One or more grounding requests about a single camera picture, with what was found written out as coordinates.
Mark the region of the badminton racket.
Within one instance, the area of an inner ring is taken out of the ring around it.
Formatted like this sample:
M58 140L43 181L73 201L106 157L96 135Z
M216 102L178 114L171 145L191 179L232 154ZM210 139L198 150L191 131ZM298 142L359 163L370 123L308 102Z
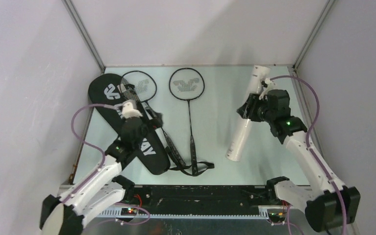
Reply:
M170 159L175 163L176 167L171 168L171 170L186 170L191 166L181 157L178 149L176 148L171 137L163 128L162 114L156 112L150 105L149 100L151 100L157 92L157 84L154 79L144 71L133 70L124 73L121 84L121 93L126 97L126 99L135 100L139 103L144 104L144 109L150 115L151 120L156 122L156 128L160 128L167 146L165 150L169 155Z
M193 137L190 102L199 98L205 89L203 76L194 68L179 68L172 73L169 80L169 90L176 99L186 101L188 104L188 117L190 126L190 154L193 176L199 175L196 145Z

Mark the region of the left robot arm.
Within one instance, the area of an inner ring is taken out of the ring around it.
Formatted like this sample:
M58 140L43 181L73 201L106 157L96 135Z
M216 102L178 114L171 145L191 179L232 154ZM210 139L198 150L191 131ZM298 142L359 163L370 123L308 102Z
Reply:
M161 124L144 119L138 110L124 112L119 139L102 151L102 159L79 183L42 202L39 228L43 235L80 235L104 210L134 200L134 183L122 171L143 154L143 140Z

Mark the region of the black racket bag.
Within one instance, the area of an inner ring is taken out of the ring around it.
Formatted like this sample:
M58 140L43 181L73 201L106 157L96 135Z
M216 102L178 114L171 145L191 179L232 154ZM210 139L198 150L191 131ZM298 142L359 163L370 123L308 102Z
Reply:
M106 73L94 79L88 88L88 95L93 104L117 105L126 101L121 93L120 84L123 76ZM137 102L139 111L145 110L142 103ZM151 131L141 144L142 153L139 160L154 174L160 175L170 168L170 160L156 131Z

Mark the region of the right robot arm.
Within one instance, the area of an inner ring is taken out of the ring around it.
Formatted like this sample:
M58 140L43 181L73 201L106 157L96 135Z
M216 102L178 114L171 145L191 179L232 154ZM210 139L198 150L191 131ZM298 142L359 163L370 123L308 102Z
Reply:
M305 214L316 232L344 227L355 221L361 199L356 187L348 187L321 158L308 129L299 117L291 115L290 96L286 90L270 90L266 94L250 93L237 109L241 118L266 122L279 142L294 154L311 190L295 185L285 176L266 183L265 198L277 205L286 201Z

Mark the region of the white shuttlecock tube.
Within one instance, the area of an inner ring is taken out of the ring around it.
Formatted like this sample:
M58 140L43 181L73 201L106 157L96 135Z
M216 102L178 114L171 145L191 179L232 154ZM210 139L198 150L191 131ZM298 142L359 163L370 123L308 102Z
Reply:
M270 73L269 67L254 65L251 73L251 78L243 98L243 104L247 101L249 94L261 94L263 90L262 82ZM245 144L249 137L252 127L252 122L249 119L244 119L241 116L237 119L237 125L233 137L231 138L231 145L227 150L226 158L239 162L242 157Z

